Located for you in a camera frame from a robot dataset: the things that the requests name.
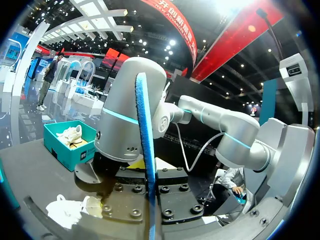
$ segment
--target cable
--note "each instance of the cable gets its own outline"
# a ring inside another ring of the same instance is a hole
[[[177,128],[177,130],[178,130],[179,141],[180,141],[180,145],[181,145],[181,149],[182,149],[182,154],[183,154],[183,158],[184,158],[184,162],[185,162],[185,167],[186,167],[186,169],[187,169],[188,172],[191,172],[191,171],[194,169],[194,167],[195,167],[195,165],[196,165],[196,163],[197,163],[200,155],[201,155],[202,152],[205,150],[205,148],[209,145],[209,143],[211,143],[211,142],[212,142],[214,139],[216,139],[217,137],[222,136],[222,135],[225,134],[224,132],[220,132],[220,133],[218,133],[217,135],[215,135],[215,136],[213,136],[212,138],[210,138],[210,139],[203,145],[203,147],[202,147],[201,150],[199,151],[198,155],[196,156],[196,158],[195,158],[192,166],[189,168],[188,162],[187,162],[187,158],[186,158],[186,154],[185,154],[184,145],[183,145],[182,139],[181,139],[181,134],[180,134],[179,126],[178,126],[178,124],[175,123],[175,122],[174,122],[173,124],[176,125],[176,128]]]

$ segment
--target white shoe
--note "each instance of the white shoe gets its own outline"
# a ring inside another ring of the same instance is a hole
[[[36,109],[39,111],[44,111],[45,109],[42,106],[36,106]]]
[[[78,144],[82,142],[82,127],[70,127],[58,137],[58,140],[65,145]]]

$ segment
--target teal box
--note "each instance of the teal box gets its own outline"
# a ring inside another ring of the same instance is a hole
[[[56,133],[63,133],[69,127],[82,127],[82,139],[88,143],[77,148],[70,149],[58,140]],[[76,164],[86,163],[95,155],[96,130],[80,120],[50,123],[44,125],[43,142],[49,152],[62,163],[70,172],[75,170]]]

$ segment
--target red banner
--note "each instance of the red banner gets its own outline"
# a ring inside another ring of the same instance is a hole
[[[170,2],[170,0],[141,0],[142,2],[157,9],[163,16],[170,21],[172,25],[179,31],[186,45],[188,46],[193,66],[195,66],[197,58],[197,43],[194,33],[187,22],[186,18],[179,9]]]

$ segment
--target small label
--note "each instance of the small label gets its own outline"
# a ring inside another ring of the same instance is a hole
[[[81,153],[80,155],[80,161],[82,161],[83,159],[85,159],[87,156],[87,150],[85,150],[84,152]]]

